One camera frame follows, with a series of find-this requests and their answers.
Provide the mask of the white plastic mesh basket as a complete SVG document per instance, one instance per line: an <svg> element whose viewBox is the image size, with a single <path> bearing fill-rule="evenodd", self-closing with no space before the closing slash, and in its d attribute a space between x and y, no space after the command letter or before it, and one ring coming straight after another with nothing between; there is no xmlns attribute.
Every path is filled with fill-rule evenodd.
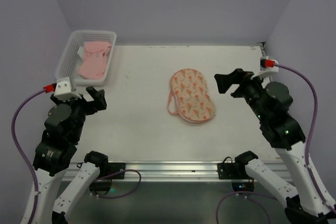
<svg viewBox="0 0 336 224"><path fill-rule="evenodd" d="M76 30L70 35L55 78L69 77L77 86L103 86L117 35L112 31Z"/></svg>

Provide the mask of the aluminium mounting rail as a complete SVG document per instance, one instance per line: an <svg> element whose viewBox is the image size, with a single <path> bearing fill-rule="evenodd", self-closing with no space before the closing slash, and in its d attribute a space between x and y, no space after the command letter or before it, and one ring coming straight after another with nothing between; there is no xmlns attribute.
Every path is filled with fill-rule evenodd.
<svg viewBox="0 0 336 224"><path fill-rule="evenodd" d="M126 162L126 169L134 169L140 172L142 182L216 182L219 180L217 163L211 162ZM266 168L270 168L282 179L291 182L289 172L283 162L266 162ZM71 163L63 177L63 182L70 182L79 172L77 163ZM116 179L124 182L137 182L139 176L135 172L126 172L124 179Z"/></svg>

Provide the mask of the floral mesh laundry bag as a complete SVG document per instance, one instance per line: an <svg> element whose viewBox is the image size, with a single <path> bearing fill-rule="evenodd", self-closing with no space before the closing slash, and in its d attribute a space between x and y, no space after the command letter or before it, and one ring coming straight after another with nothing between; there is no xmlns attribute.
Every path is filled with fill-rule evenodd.
<svg viewBox="0 0 336 224"><path fill-rule="evenodd" d="M186 68L172 75L167 110L171 115L198 124L208 122L215 116L215 104L200 71Z"/></svg>

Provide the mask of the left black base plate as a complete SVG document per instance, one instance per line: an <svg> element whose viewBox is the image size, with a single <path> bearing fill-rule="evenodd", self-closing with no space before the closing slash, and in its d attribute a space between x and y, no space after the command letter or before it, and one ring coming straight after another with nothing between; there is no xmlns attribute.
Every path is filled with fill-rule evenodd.
<svg viewBox="0 0 336 224"><path fill-rule="evenodd" d="M107 175L109 175L108 179L124 179L125 174L122 173L126 168L126 163L124 162L109 162Z"/></svg>

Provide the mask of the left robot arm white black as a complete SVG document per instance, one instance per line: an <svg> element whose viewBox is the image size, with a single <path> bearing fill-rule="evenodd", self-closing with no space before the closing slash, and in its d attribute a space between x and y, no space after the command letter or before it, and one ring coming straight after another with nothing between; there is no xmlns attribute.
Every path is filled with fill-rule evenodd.
<svg viewBox="0 0 336 224"><path fill-rule="evenodd" d="M57 194L86 117L107 108L104 90L87 87L86 91L91 101L73 92L69 99L55 94L50 97L55 105L48 112L41 142L35 149L33 186L22 223L67 223L75 204L108 163L106 155L90 152L68 187Z"/></svg>

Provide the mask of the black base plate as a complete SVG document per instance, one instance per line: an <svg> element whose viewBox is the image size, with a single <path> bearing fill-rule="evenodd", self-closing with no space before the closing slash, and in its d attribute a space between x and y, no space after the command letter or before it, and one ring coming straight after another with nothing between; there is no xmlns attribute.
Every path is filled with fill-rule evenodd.
<svg viewBox="0 0 336 224"><path fill-rule="evenodd" d="M247 179L244 165L234 161L233 158L227 156L224 160L217 164L218 178L221 180L230 179Z"/></svg>
<svg viewBox="0 0 336 224"><path fill-rule="evenodd" d="M124 179L125 174L122 173L126 168L126 163L124 162L109 162L107 175L109 175L108 179Z"/></svg>

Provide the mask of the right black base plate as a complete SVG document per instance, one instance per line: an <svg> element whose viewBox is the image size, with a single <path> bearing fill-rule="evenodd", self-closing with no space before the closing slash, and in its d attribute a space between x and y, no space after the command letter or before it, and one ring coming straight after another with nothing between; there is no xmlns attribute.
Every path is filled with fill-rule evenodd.
<svg viewBox="0 0 336 224"><path fill-rule="evenodd" d="M217 164L218 178L221 180L230 179L247 179L244 165L234 161L233 158L227 156L224 160Z"/></svg>

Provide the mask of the light green bra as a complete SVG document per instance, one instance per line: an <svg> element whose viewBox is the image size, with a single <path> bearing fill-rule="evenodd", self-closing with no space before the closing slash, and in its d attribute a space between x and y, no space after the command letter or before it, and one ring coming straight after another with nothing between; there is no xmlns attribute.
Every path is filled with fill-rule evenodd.
<svg viewBox="0 0 336 224"><path fill-rule="evenodd" d="M84 49L83 46L80 46L80 47L78 48L78 50L77 50L77 56L79 57L79 60L80 60L81 62L83 62L83 54L84 54L84 51L85 51L85 49Z"/></svg>

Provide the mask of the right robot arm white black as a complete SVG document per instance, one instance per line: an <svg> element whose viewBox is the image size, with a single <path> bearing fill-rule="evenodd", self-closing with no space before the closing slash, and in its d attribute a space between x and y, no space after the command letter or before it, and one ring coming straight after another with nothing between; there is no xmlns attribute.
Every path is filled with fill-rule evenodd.
<svg viewBox="0 0 336 224"><path fill-rule="evenodd" d="M290 223L328 223L335 218L335 200L328 193L307 153L308 140L289 114L293 99L280 82L262 85L253 72L235 69L214 76L219 93L236 84L233 98L243 98L259 120L263 137L282 159L293 184L286 182L255 155L235 157L235 168L258 181L282 205Z"/></svg>

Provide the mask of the pink bra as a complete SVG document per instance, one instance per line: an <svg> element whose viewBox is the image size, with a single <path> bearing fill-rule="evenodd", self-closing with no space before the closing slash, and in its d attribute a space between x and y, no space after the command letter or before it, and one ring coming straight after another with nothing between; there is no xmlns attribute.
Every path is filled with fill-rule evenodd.
<svg viewBox="0 0 336 224"><path fill-rule="evenodd" d="M103 78L112 45L107 41L86 41L83 62L77 74L88 80Z"/></svg>

